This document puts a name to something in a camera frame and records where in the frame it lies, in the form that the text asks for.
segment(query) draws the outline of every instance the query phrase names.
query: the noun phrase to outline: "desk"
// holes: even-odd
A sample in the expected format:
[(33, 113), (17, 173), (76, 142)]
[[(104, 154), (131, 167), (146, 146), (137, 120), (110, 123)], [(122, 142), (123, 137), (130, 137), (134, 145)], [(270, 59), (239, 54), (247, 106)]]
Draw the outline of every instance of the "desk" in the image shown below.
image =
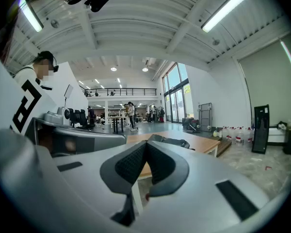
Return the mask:
[(113, 116), (113, 117), (109, 117), (110, 119), (113, 119), (113, 131), (115, 132), (116, 129), (116, 133), (118, 134), (118, 129), (117, 129), (117, 120), (121, 119), (121, 128), (122, 128), (122, 132), (123, 131), (123, 118), (121, 116)]
[[(190, 144), (191, 149), (195, 149), (195, 151), (200, 153), (210, 153), (213, 152), (213, 156), (217, 156), (218, 145), (220, 144), (219, 141), (211, 140), (208, 138), (200, 137), (193, 134), (184, 133), (181, 131), (163, 131), (163, 132), (156, 132), (156, 133), (149, 133), (149, 134), (139, 134), (139, 135), (129, 135), (127, 136), (127, 143), (132, 142), (139, 142), (148, 140), (153, 134), (158, 134), (166, 138), (172, 138), (177, 140), (186, 140)], [(142, 169), (139, 180), (152, 177), (151, 169), (148, 163), (145, 164), (144, 168)], [(143, 210), (141, 199), (140, 199), (140, 192), (138, 187), (138, 180), (132, 186), (132, 194), (136, 203), (136, 207), (138, 213), (140, 214)]]

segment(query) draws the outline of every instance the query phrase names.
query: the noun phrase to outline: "ceiling light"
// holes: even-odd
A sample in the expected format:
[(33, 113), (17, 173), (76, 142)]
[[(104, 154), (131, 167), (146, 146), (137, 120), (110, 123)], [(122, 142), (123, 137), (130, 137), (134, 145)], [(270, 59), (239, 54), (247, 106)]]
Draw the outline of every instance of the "ceiling light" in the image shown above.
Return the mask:
[(43, 29), (43, 24), (35, 14), (34, 10), (32, 9), (31, 5), (27, 3), (26, 0), (20, 0), (18, 3), (21, 11), (24, 13), (27, 20), (33, 26), (33, 28), (40, 32)]
[(244, 0), (226, 0), (226, 2), (202, 25), (202, 30), (208, 33), (242, 1)]

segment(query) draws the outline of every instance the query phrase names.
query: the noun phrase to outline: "white jacket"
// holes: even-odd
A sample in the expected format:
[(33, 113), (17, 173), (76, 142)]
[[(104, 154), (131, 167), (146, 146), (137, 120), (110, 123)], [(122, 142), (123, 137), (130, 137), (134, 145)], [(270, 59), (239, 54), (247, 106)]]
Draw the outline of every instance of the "white jacket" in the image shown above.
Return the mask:
[(134, 116), (135, 115), (135, 106), (130, 106), (128, 108), (128, 115), (129, 116)]
[(19, 71), (15, 76), (14, 80), (21, 86), (27, 81), (35, 82), (37, 75), (33, 69), (33, 65), (28, 65), (26, 69)]

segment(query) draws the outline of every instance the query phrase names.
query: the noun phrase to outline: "plastic bottle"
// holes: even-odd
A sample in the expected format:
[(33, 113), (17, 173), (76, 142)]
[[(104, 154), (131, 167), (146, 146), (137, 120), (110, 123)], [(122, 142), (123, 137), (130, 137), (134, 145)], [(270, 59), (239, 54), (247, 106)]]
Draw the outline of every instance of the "plastic bottle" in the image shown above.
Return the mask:
[(233, 141), (234, 139), (234, 127), (230, 127), (228, 129), (228, 135), (227, 135), (227, 139)]
[(227, 138), (227, 136), (228, 136), (227, 127), (224, 127), (223, 126), (223, 129), (222, 129), (222, 138), (225, 139), (225, 138)]
[(249, 127), (244, 134), (244, 145), (251, 147), (252, 146), (252, 137), (253, 137), (253, 130)]
[(236, 145), (242, 146), (243, 145), (243, 139), (244, 139), (243, 129), (242, 129), (242, 127), (239, 127), (239, 129), (237, 130), (237, 132), (235, 134), (235, 143), (236, 143)]

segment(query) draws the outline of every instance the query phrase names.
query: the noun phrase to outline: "large window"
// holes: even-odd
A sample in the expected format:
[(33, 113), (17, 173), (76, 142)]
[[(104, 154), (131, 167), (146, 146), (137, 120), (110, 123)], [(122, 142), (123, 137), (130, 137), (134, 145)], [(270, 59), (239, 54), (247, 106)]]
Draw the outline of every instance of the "large window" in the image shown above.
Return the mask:
[(184, 64), (175, 63), (163, 77), (166, 120), (181, 123), (194, 117), (191, 88)]

